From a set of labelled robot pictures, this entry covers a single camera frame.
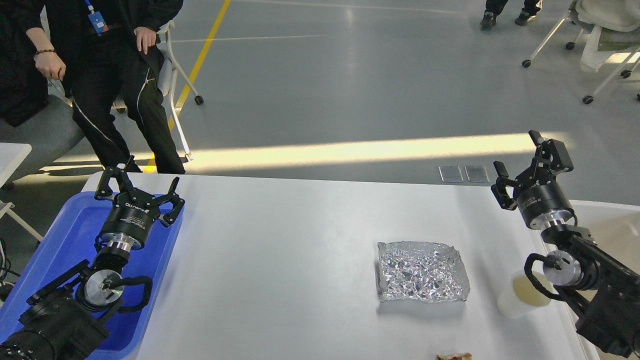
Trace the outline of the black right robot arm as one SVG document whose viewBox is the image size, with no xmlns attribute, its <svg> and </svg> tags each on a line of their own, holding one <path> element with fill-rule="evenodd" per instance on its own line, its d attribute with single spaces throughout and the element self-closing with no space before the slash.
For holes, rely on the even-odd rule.
<svg viewBox="0 0 640 360">
<path fill-rule="evenodd" d="M 577 215 L 557 183 L 559 174 L 574 170 L 566 145 L 535 130 L 528 134 L 535 145 L 530 166 L 510 178 L 505 164 L 495 161 L 491 186 L 502 209 L 519 210 L 526 227 L 556 247 L 531 253 L 525 276 L 542 296 L 569 306 L 576 332 L 595 347 L 625 358 L 638 354 L 639 275 L 599 248 L 587 228 L 569 223 Z"/>
</svg>

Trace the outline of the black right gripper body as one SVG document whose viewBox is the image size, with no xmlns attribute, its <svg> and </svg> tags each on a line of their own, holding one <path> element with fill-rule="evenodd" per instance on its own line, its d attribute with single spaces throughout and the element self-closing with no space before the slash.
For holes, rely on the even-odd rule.
<svg viewBox="0 0 640 360">
<path fill-rule="evenodd" d="M 519 183 L 515 188 L 515 204 L 525 226 L 531 230 L 544 230 L 550 223 L 565 224 L 575 216 L 569 199 L 553 181 Z"/>
</svg>

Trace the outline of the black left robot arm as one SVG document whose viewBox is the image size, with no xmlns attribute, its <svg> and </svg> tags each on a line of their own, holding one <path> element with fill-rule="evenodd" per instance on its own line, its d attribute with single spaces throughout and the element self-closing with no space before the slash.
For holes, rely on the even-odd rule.
<svg viewBox="0 0 640 360">
<path fill-rule="evenodd" d="M 118 167 L 61 209 L 1 308 L 3 360 L 127 357 L 140 342 L 185 205 Z"/>
</svg>

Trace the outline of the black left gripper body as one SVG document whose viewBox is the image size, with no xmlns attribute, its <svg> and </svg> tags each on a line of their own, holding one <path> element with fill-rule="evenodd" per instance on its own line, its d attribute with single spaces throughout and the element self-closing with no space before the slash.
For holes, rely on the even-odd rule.
<svg viewBox="0 0 640 360">
<path fill-rule="evenodd" d="M 154 199 L 154 194 L 139 189 L 117 194 L 100 230 L 100 240 L 127 243 L 132 250 L 144 248 L 154 221 L 160 216 Z"/>
</svg>

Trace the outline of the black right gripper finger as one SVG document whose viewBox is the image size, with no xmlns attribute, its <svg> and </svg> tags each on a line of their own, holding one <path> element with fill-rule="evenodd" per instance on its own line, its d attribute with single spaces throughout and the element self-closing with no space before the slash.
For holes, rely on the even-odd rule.
<svg viewBox="0 0 640 360">
<path fill-rule="evenodd" d="M 526 185 L 548 185 L 554 183 L 559 174 L 570 173 L 574 164 L 564 142 L 543 137 L 539 132 L 528 132 L 535 145 L 531 165 L 525 170 Z"/>
<path fill-rule="evenodd" d="M 509 178 L 509 173 L 502 161 L 494 161 L 493 166 L 497 178 L 496 182 L 491 185 L 492 194 L 502 209 L 514 211 L 518 207 L 517 199 L 523 192 L 523 184 Z"/>
</svg>

